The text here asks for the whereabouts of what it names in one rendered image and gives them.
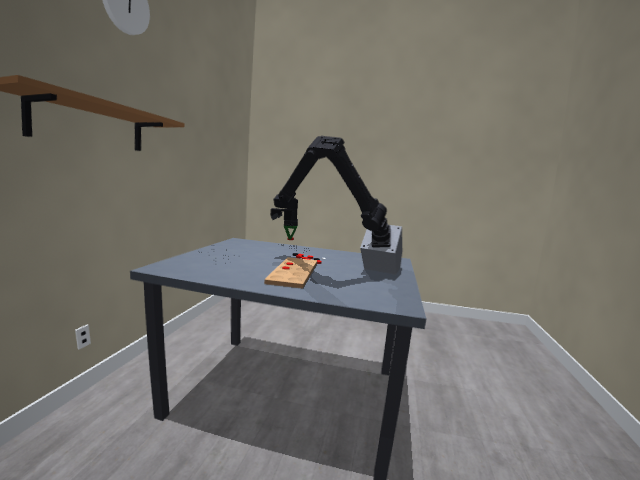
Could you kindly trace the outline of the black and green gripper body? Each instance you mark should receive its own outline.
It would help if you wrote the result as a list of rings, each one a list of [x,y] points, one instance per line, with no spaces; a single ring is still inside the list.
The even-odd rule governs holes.
[[[298,219],[297,219],[297,210],[290,210],[291,211],[291,221],[289,220],[284,220],[284,226],[297,226],[298,225]]]

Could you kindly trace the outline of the tan tray with round pockets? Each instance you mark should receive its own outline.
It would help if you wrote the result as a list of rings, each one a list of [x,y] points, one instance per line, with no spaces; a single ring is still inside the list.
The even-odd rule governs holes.
[[[293,263],[293,265],[286,265],[288,262]],[[303,289],[316,265],[317,260],[287,257],[265,278],[264,284]],[[290,268],[288,270],[282,269],[285,266]]]

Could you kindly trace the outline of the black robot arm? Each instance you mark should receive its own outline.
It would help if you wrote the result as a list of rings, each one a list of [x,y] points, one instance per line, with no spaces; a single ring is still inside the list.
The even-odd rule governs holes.
[[[336,167],[337,171],[356,199],[362,212],[362,224],[366,229],[372,231],[372,247],[390,247],[391,226],[388,226],[387,218],[385,218],[387,209],[369,193],[364,182],[349,159],[343,145],[344,143],[343,139],[338,137],[316,137],[316,139],[307,148],[304,156],[288,182],[284,185],[280,193],[273,199],[275,207],[284,209],[271,208],[270,217],[272,220],[275,220],[276,218],[281,217],[282,212],[284,212],[284,220],[291,221],[290,210],[293,210],[294,212],[294,210],[298,209],[298,199],[294,198],[296,195],[295,191],[317,160],[327,157]]]

